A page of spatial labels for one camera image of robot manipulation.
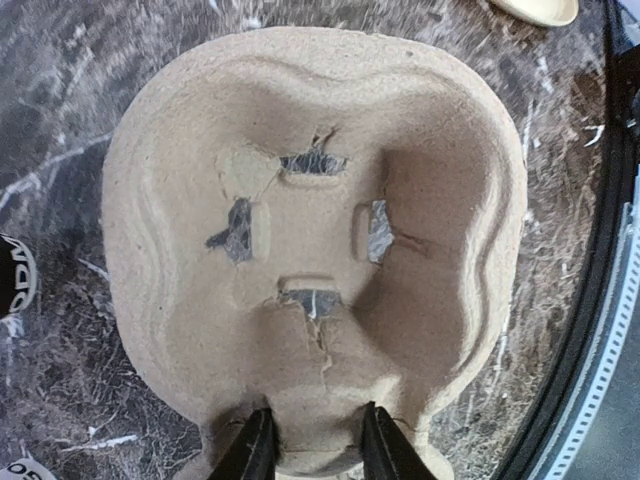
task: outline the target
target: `marble countertop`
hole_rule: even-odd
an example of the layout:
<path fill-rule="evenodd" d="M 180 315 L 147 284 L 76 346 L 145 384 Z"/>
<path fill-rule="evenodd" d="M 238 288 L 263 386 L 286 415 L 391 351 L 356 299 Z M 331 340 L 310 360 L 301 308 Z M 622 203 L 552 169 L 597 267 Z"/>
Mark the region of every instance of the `marble countertop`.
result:
<path fill-rule="evenodd" d="M 591 228 L 604 124 L 603 12 L 545 30 L 486 0 L 0 0 L 0 231 L 36 255 L 32 307 L 0 325 L 0 464 L 64 480 L 169 479 L 196 426 L 138 377 L 116 329 L 102 163 L 140 88 L 180 53 L 274 25 L 363 30 L 443 48 L 496 91 L 521 134 L 527 213 L 512 315 L 491 359 L 436 416 L 458 479 L 487 478 L 549 367 Z"/>

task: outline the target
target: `torn cardboard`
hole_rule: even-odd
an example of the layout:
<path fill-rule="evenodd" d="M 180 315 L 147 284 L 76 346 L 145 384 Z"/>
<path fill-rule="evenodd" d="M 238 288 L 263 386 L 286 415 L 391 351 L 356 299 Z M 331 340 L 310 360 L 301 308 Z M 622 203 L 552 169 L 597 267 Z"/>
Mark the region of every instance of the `torn cardboard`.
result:
<path fill-rule="evenodd" d="M 372 262 L 383 200 L 393 243 Z M 221 38 L 156 75 L 109 150 L 103 226 L 124 347 L 201 426 L 209 463 L 234 420 L 266 404 L 281 473 L 345 471 L 373 400 L 450 477 L 429 419 L 498 337 L 525 208 L 511 118 L 445 52 L 319 28 Z M 340 301 L 311 318 L 294 291 Z"/>

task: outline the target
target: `dark gap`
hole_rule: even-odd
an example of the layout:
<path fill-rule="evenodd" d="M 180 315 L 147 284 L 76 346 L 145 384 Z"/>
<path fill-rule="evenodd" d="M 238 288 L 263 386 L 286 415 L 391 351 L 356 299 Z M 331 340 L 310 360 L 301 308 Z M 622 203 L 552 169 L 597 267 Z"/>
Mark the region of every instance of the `dark gap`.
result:
<path fill-rule="evenodd" d="M 326 317 L 340 303 L 340 294 L 333 290 L 281 291 L 280 298 L 298 302 L 311 320 Z"/>
<path fill-rule="evenodd" d="M 374 200 L 371 202 L 371 211 L 371 225 L 369 225 L 367 239 L 368 257 L 372 263 L 382 263 L 394 238 L 387 216 L 387 201 Z"/>
<path fill-rule="evenodd" d="M 289 173 L 332 176 L 344 171 L 346 158 L 324 153 L 322 146 L 291 157 L 280 157 L 282 168 Z"/>
<path fill-rule="evenodd" d="M 224 247 L 234 263 L 251 260 L 251 202 L 240 198 L 229 210 L 229 227 L 209 237 L 208 248 Z"/>

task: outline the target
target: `black rim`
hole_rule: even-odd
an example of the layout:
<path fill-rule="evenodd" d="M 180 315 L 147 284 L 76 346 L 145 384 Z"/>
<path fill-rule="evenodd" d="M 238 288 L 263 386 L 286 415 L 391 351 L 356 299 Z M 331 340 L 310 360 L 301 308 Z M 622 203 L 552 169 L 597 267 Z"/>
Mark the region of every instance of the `black rim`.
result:
<path fill-rule="evenodd" d="M 616 56 L 621 35 L 617 4 L 609 0 L 603 8 L 606 18 L 606 127 L 598 201 L 587 258 L 572 315 L 557 347 L 553 367 L 511 449 L 493 476 L 496 480 L 527 478 L 541 459 L 554 427 L 560 421 L 577 383 L 604 303 L 624 204 L 633 197 L 637 152 L 626 122 L 630 118 L 630 92 L 635 90 L 635 86 L 626 76 L 628 69 Z"/>

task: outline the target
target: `black clamp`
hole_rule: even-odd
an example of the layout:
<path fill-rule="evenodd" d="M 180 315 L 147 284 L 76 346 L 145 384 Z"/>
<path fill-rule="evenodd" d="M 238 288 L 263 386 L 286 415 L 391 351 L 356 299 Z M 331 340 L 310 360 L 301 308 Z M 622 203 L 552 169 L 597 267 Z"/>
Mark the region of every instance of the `black clamp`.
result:
<path fill-rule="evenodd" d="M 389 413 L 365 407 L 360 445 L 366 480 L 437 480 Z M 274 480 L 277 428 L 270 409 L 256 410 L 208 480 Z"/>

